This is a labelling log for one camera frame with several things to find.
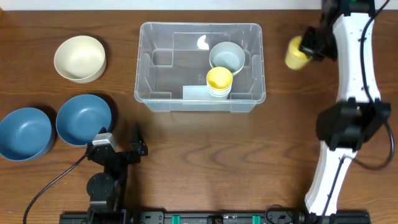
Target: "white wall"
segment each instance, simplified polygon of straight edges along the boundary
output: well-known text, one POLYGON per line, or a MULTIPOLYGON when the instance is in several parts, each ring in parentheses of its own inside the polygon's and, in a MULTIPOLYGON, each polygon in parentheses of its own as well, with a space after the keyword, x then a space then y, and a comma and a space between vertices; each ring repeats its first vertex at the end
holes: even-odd
MULTIPOLYGON (((379 8, 385 0, 376 0, 379 8)), ((319 9, 321 0, 0 0, 3 10, 319 9)), ((391 0, 387 9, 398 9, 391 0)))

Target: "clear plastic bin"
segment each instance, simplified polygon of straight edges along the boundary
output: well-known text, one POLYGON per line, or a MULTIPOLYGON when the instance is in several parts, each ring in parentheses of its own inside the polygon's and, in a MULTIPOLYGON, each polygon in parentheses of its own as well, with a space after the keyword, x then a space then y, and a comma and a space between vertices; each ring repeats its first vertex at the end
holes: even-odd
POLYGON ((248 113, 266 99, 262 30, 258 24, 146 22, 141 26, 134 96, 154 112, 248 113), (210 50, 238 44, 246 55, 227 100, 183 99, 183 86, 206 85, 210 50))

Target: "tabletop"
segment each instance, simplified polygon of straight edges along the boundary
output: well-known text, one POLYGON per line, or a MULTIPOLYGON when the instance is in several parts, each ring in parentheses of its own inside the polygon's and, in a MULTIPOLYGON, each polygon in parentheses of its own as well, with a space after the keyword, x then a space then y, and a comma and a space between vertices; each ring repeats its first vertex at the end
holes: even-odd
MULTIPOLYGON (((250 211, 278 203, 303 208, 319 157, 317 114, 336 100, 338 65, 313 62, 289 70, 284 57, 292 37, 317 26, 320 11, 35 11, 0 14, 0 119, 23 107, 45 111, 54 122, 71 97, 92 93, 112 101, 118 150, 141 125, 149 155, 129 168, 127 204, 136 210, 250 211), (265 102, 248 114, 153 113, 134 99, 141 24, 159 22, 254 22, 262 27, 265 102), (107 68, 98 80, 78 84, 53 66, 57 47, 76 35, 96 37, 106 48, 107 68)), ((398 133, 398 12, 383 12, 374 28, 374 66, 389 120, 398 133)), ((389 150, 385 129, 358 157, 382 163, 389 150)), ((0 223, 21 223, 33 197, 77 161, 84 147, 57 138, 36 161, 0 159, 0 223)), ((63 212, 89 206, 88 179, 102 172, 83 161, 49 188, 32 207, 28 223, 58 223, 63 212)), ((397 223, 398 158, 374 172, 349 168, 338 209, 366 209, 373 223, 397 223)))

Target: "wooden table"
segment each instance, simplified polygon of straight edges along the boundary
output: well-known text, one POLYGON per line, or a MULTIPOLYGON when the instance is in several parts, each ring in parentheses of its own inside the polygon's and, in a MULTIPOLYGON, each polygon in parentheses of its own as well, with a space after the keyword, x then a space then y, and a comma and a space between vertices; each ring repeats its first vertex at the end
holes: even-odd
MULTIPOLYGON (((132 128, 142 126, 149 156, 130 168, 127 201, 132 208, 168 211, 265 210, 274 203, 302 207, 318 162, 315 122, 338 90, 338 66, 326 60, 294 72, 284 63, 289 39, 317 26, 319 11, 63 11, 3 12, 0 17, 0 119, 35 106, 55 121, 73 96, 95 93, 113 99, 120 150, 132 128), (139 28, 147 21, 255 22, 263 30, 267 98, 248 114, 153 113, 133 96, 139 28), (57 47, 91 35, 104 43, 106 73, 89 84, 70 82, 54 69, 57 47)), ((398 12, 383 12, 374 31, 374 63, 383 99, 392 103, 390 124, 398 133, 398 12)), ((382 162, 389 150, 384 129, 359 152, 382 162)), ((43 158, 0 161, 0 223, 21 223, 26 206, 85 151, 57 138, 43 158)), ((86 183, 102 167, 87 160, 36 201, 28 223, 58 223, 64 211, 85 211, 86 183)), ((367 209, 373 223, 397 223, 398 158, 380 172, 353 164, 339 209, 367 209)))

